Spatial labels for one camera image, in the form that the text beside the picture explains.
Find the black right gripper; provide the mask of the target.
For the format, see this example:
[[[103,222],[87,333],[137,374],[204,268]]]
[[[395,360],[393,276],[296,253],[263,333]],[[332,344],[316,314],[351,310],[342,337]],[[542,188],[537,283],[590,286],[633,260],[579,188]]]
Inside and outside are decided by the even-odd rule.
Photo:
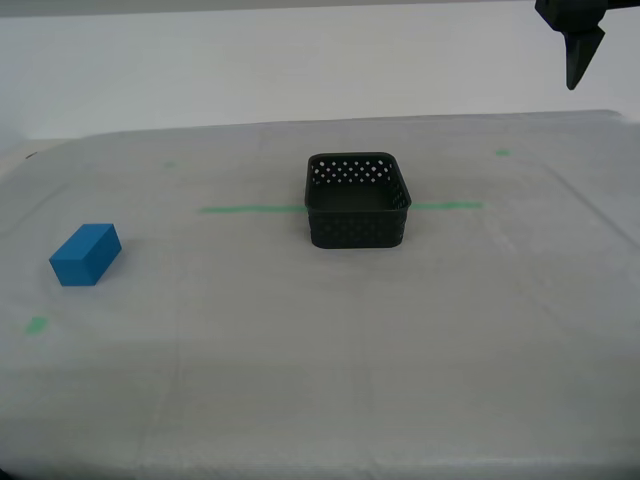
[[[640,0],[608,0],[607,9],[640,6]],[[564,36],[566,85],[574,90],[583,78],[602,42],[605,32],[599,22],[606,13],[600,0],[536,0],[535,10],[556,32]]]

